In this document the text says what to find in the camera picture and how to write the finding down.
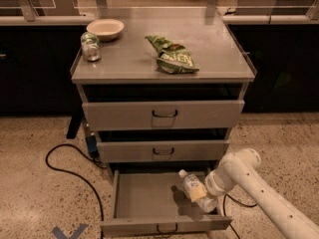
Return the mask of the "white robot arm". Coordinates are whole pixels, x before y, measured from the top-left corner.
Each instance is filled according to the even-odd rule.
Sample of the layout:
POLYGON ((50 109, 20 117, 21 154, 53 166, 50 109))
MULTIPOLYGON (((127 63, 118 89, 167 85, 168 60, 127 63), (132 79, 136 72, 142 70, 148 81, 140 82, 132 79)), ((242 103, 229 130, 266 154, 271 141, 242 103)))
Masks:
POLYGON ((319 226, 269 186, 257 173, 259 153, 251 148, 227 153, 218 167, 201 182, 196 175, 180 171, 183 188, 191 202, 209 212, 216 197, 240 186, 287 239, 319 239, 319 226))

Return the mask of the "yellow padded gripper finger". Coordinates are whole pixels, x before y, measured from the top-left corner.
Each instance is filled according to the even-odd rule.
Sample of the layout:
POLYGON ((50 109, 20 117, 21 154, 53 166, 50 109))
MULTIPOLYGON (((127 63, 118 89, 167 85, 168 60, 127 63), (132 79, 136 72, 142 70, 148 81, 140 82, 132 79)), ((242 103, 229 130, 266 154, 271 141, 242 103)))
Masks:
POLYGON ((207 195, 206 189, 202 184, 193 187, 189 192, 189 197, 192 202, 205 197, 207 195))

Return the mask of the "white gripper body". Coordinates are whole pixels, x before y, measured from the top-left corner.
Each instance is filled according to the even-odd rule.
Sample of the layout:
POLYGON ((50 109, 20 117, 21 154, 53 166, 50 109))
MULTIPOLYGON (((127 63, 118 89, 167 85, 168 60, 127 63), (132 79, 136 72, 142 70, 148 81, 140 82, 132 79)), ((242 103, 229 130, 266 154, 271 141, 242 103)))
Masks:
POLYGON ((234 182, 231 178, 219 168, 211 171, 206 176, 204 184, 208 193, 212 196, 224 195, 234 187, 234 182))

